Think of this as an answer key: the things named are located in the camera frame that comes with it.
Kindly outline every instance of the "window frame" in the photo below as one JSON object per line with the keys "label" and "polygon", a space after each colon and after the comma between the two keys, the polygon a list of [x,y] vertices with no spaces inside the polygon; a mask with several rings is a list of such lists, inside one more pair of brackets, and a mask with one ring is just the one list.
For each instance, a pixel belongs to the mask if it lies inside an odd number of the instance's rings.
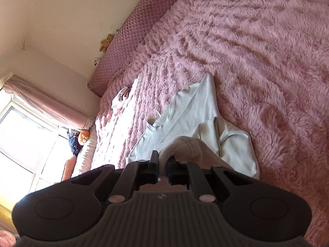
{"label": "window frame", "polygon": [[[6,117],[6,115],[11,110],[15,110],[19,114],[25,115],[30,120],[36,122],[40,126],[43,126],[44,128],[46,128],[49,131],[51,131],[52,134],[54,135],[54,144],[52,145],[52,148],[54,147],[58,136],[61,136],[61,137],[65,138],[65,139],[67,139],[65,136],[62,135],[62,133],[60,131],[60,129],[61,129],[61,126],[60,125],[51,122],[47,118],[45,118],[42,115],[40,115],[38,112],[36,112],[36,111],[32,110],[31,108],[29,108],[29,106],[25,105],[23,102],[21,102],[20,100],[18,100],[15,97],[14,94],[11,94],[11,98],[10,98],[10,101],[8,102],[8,104],[3,109],[0,109],[0,123],[2,122],[2,120]],[[46,162],[47,162],[47,160],[49,158],[49,155],[47,157],[44,157],[42,159],[42,161],[40,162],[40,166],[39,166],[37,172],[32,172],[31,170],[29,170],[28,168],[26,168],[23,164],[20,164],[19,162],[17,162],[13,157],[11,157],[11,155],[9,153],[6,153],[2,149],[0,149],[0,152],[3,155],[5,155],[8,159],[10,159],[13,162],[15,162],[17,165],[23,167],[25,170],[27,170],[27,171],[29,171],[29,172],[32,173],[32,182],[31,182],[29,193],[32,193],[32,192],[36,191],[37,185],[38,185],[38,182],[39,182],[40,179],[43,180],[43,181],[45,181],[45,182],[47,182],[47,183],[49,183],[49,181],[47,179],[44,179],[44,178],[41,177],[42,170],[45,167],[45,164],[46,164]]]}

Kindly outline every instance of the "stuffed animal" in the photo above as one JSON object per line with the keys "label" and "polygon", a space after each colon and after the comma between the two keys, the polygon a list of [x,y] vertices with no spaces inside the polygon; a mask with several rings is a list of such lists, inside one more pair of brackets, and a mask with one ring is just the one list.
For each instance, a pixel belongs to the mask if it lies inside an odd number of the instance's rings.
{"label": "stuffed animal", "polygon": [[84,130],[83,132],[79,133],[79,137],[78,137],[78,142],[81,146],[83,146],[89,139],[89,131],[88,130]]}
{"label": "stuffed animal", "polygon": [[99,49],[99,52],[105,53],[107,48],[109,47],[110,43],[112,42],[114,36],[112,34],[108,34],[106,37],[106,40],[101,41],[101,48]]}

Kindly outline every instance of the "white clothing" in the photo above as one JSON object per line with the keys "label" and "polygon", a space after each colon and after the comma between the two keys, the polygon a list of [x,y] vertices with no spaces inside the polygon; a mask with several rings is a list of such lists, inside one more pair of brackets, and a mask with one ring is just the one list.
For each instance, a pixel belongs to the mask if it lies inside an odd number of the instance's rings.
{"label": "white clothing", "polygon": [[234,170],[259,178],[259,166],[249,135],[224,120],[219,113],[211,73],[200,83],[178,92],[157,120],[147,121],[146,129],[126,162],[149,160],[153,150],[161,151],[175,138],[202,140],[218,159]]}

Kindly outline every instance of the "textured black surface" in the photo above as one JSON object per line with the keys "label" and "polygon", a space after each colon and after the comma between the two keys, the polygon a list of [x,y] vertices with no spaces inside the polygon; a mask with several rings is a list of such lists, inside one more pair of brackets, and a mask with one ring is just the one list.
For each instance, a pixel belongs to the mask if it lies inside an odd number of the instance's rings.
{"label": "textured black surface", "polygon": [[78,236],[101,218],[107,195],[119,174],[113,165],[33,192],[12,213],[21,236],[58,241]]}
{"label": "textured black surface", "polygon": [[[211,167],[211,172],[228,191],[228,197],[219,206],[226,221],[237,231],[253,239],[272,242],[305,235],[312,219],[305,200],[224,167]],[[212,187],[219,198],[224,189],[220,189],[218,183]]]}
{"label": "textured black surface", "polygon": [[143,193],[109,205],[101,220],[69,240],[43,242],[23,237],[17,247],[199,247],[310,246],[302,237],[286,242],[261,242],[234,230],[214,203],[202,203],[191,191]]}

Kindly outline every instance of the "pink faux fur blanket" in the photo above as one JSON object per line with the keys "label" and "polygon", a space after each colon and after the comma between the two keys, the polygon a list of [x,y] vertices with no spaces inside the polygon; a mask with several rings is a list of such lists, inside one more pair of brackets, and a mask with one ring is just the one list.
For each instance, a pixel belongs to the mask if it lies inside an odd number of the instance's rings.
{"label": "pink faux fur blanket", "polygon": [[[102,97],[93,168],[124,167],[146,120],[209,71],[220,113],[251,135],[261,180],[302,196],[313,214],[306,239],[329,243],[328,3],[178,0]],[[121,84],[138,76],[112,116]]]}

